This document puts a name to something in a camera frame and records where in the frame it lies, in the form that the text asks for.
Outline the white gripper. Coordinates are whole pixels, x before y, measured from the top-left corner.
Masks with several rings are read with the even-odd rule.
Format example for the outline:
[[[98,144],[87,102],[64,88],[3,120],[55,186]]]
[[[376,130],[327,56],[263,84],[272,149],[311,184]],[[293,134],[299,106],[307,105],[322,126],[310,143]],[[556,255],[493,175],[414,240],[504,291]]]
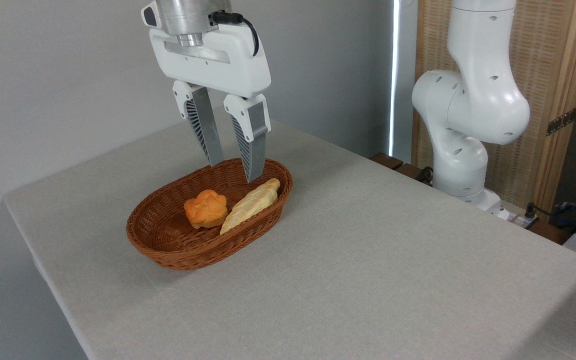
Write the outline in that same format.
[[[266,134],[272,129],[261,94],[271,84],[265,51],[259,45],[253,55],[253,34],[246,25],[220,25],[202,40],[200,46],[186,47],[164,31],[150,29],[158,65],[176,80],[173,92],[180,115],[190,124],[212,167],[224,161],[224,155],[206,88],[228,93],[224,108],[231,116],[246,180],[251,183],[265,168]]]

